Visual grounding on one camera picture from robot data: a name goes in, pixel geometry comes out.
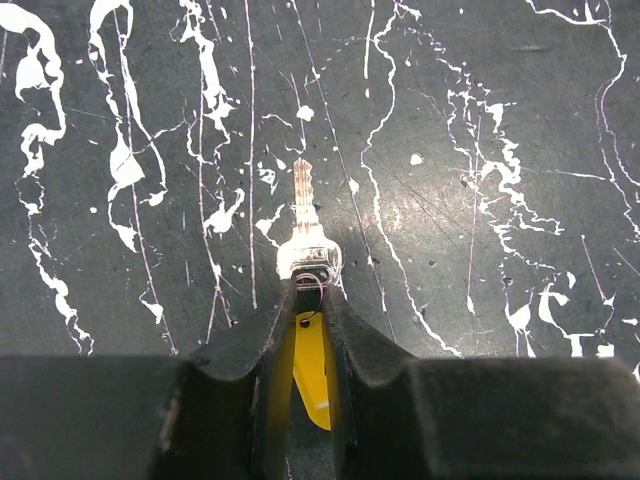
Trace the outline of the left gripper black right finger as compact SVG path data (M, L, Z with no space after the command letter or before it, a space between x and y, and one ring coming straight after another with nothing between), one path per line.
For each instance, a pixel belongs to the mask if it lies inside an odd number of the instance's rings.
M612 359L423 359L323 296L341 479L635 479L639 384Z

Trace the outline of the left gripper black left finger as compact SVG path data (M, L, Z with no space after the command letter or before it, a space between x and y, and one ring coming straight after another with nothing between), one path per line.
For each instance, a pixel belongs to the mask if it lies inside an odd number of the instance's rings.
M223 330L178 366L152 479L282 479L290 424L296 290Z

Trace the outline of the key with yellow tag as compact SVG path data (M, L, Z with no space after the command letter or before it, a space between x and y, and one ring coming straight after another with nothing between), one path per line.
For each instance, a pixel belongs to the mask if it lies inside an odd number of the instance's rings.
M324 298L338 283L342 251L324 231L312 185L312 165L299 158L293 164L295 223L291 237L277 251L277 273L296 288L293 379L310 421L329 431L330 407L324 353Z

